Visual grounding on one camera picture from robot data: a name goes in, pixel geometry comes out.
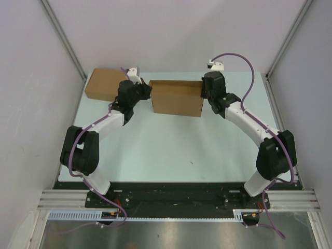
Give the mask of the brown cardboard box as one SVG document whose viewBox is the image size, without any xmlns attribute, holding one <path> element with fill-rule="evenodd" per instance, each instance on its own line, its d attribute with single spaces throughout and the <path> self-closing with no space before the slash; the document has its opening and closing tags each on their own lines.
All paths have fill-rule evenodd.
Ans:
<svg viewBox="0 0 332 249">
<path fill-rule="evenodd" d="M 118 95 L 119 84 L 127 80 L 121 70 L 95 68 L 85 87 L 87 98 L 100 101 L 114 101 Z"/>
</svg>

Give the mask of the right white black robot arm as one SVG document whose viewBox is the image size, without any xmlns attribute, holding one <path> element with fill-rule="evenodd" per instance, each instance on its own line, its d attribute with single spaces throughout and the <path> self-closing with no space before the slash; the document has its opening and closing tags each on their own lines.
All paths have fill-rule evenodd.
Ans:
<svg viewBox="0 0 332 249">
<path fill-rule="evenodd" d="M 290 172 L 294 180 L 294 166 L 297 164 L 294 135 L 269 127 L 242 104 L 241 99 L 226 91 L 223 74 L 218 71 L 202 77 L 201 97 L 208 100 L 212 111 L 240 128 L 258 147 L 256 172 L 244 184 L 240 193 L 240 204 L 252 208 L 258 202 L 258 195 L 278 177 Z"/>
</svg>

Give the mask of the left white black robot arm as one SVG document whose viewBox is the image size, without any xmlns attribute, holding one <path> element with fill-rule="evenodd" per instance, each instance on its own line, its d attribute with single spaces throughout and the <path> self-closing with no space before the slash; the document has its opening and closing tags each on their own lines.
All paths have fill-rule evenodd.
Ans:
<svg viewBox="0 0 332 249">
<path fill-rule="evenodd" d="M 134 114 L 135 105 L 150 99 L 152 87 L 142 78 L 130 78 L 119 83 L 118 95 L 109 104 L 108 113 L 86 127 L 70 126 L 66 131 L 60 163 L 72 177 L 79 177 L 91 191 L 97 192 L 97 202 L 107 208 L 115 201 L 109 191 L 111 183 L 98 169 L 100 141 L 126 125 Z"/>
</svg>

